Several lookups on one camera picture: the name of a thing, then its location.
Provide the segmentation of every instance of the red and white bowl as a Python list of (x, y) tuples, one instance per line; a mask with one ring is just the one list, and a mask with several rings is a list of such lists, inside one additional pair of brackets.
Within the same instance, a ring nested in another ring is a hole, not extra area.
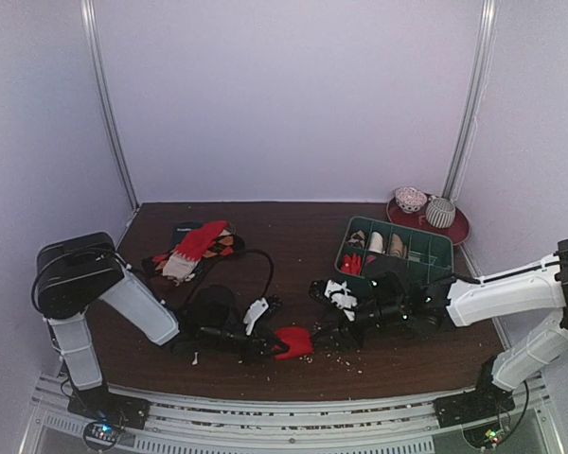
[(396, 203), (401, 208), (401, 211), (412, 214), (416, 213), (427, 203), (427, 196), (415, 187), (403, 186), (396, 189)]

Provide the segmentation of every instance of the wooden table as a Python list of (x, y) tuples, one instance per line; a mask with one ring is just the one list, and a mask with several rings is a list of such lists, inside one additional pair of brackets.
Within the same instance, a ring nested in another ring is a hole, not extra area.
[[(177, 222), (226, 219), (236, 225), (249, 248), (268, 251), (275, 261), (271, 293), (284, 307), (273, 328), (312, 329), (324, 308), (307, 294), (314, 279), (334, 277), (333, 260), (349, 218), (384, 219), (384, 204), (368, 203), (146, 203), (120, 252), (135, 266), (142, 258), (169, 249)], [(456, 269), (467, 272), (459, 254)], [(267, 274), (262, 257), (246, 257), (217, 266), (205, 285), (233, 289), (242, 310), (260, 294)], [(162, 296), (177, 306), (188, 285)], [(245, 400), (348, 400), (452, 390), (473, 384), (480, 365), (502, 347), (490, 321), (406, 340), (371, 332), (362, 351), (321, 350), (311, 362), (267, 360), (245, 366), (233, 354), (204, 349), (175, 357), (151, 344), (142, 333), (106, 305), (88, 314), (98, 357), (108, 382), (145, 390)]]

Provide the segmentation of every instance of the green divided tray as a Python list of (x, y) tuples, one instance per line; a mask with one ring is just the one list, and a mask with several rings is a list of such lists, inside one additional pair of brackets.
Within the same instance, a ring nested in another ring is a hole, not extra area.
[[(349, 246), (349, 236), (359, 230), (366, 235), (364, 248)], [(371, 293), (369, 279), (341, 271), (344, 257), (357, 254), (362, 258), (362, 267), (366, 258), (375, 253), (368, 250), (370, 235), (378, 232), (386, 241), (386, 247), (391, 242), (393, 234), (398, 235), (407, 247), (408, 254), (405, 258), (397, 258), (385, 255), (386, 260), (392, 264), (392, 268), (404, 267), (409, 271), (411, 281), (419, 285), (427, 285), (435, 279), (448, 275), (454, 271), (453, 266), (453, 243), (449, 238), (435, 235), (422, 230), (410, 229), (400, 225), (383, 222), (376, 219), (355, 217), (351, 218), (347, 225), (341, 248), (337, 254), (334, 267), (339, 273), (340, 279), (347, 281), (349, 288), (358, 296), (368, 296)]]

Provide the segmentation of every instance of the red round tray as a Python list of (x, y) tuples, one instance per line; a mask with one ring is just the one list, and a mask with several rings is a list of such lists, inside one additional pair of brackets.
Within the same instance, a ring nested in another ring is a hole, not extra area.
[(427, 203), (420, 210), (412, 215), (404, 213), (396, 203), (394, 197), (387, 203), (387, 217), (392, 224), (410, 227), (411, 229), (424, 230), (432, 234), (444, 235), (451, 239), (454, 246), (463, 243), (470, 235), (470, 222), (467, 220), (461, 210), (456, 208), (456, 217), (454, 218), (453, 225), (448, 229), (436, 229), (430, 225), (425, 219), (425, 208)]

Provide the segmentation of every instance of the white wall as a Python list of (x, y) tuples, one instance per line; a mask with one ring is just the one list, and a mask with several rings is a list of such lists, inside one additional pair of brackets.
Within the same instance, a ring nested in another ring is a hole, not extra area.
[(481, 0), (97, 2), (142, 201), (439, 192)]
[[(568, 237), (568, 1), (500, 2), (486, 97), (459, 205), (483, 272)], [(504, 319), (517, 341), (542, 313)], [(545, 378), (568, 434), (568, 355)]]
[(103, 129), (77, 0), (0, 0), (0, 453), (56, 355), (29, 288), (45, 244), (130, 214)]

